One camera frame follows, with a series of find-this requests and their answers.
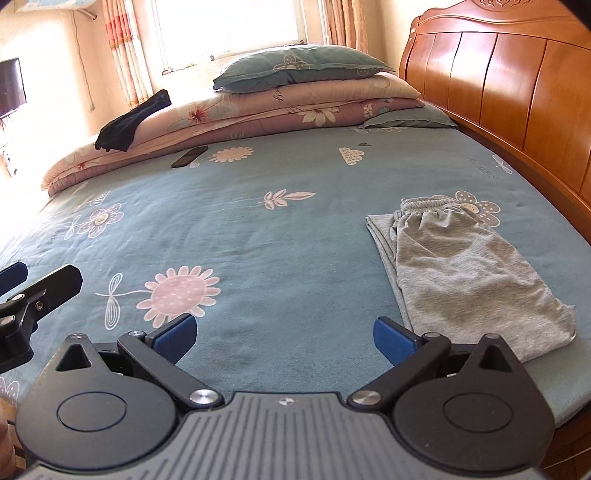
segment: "gray sweatpants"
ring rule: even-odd
[[[503,336],[525,362],[570,343],[574,307],[565,305],[492,228],[450,199],[403,200],[367,225],[405,326],[456,343]]]

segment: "blue gripper pad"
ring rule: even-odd
[[[421,338],[387,317],[374,322],[374,345],[396,366],[418,351]]]
[[[176,325],[158,335],[152,342],[152,350],[169,362],[176,364],[197,340],[197,320],[193,315],[180,319]]]
[[[0,271],[0,295],[11,291],[14,287],[23,283],[29,275],[27,266],[22,262],[16,262],[10,267]]]

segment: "green pillow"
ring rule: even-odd
[[[262,92],[290,83],[351,80],[394,72],[384,62],[354,48],[305,45],[261,50],[227,65],[213,81],[214,90]]]
[[[370,118],[363,128],[370,127],[457,128],[457,125],[435,105],[425,102],[422,108],[395,110]]]

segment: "striped curtain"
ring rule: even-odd
[[[105,27],[119,81],[131,110],[153,94],[131,0],[103,0]]]
[[[368,52],[362,0],[319,0],[324,42]]]

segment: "wooden headboard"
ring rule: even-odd
[[[558,0],[464,0],[411,26],[400,76],[591,243],[591,33]]]

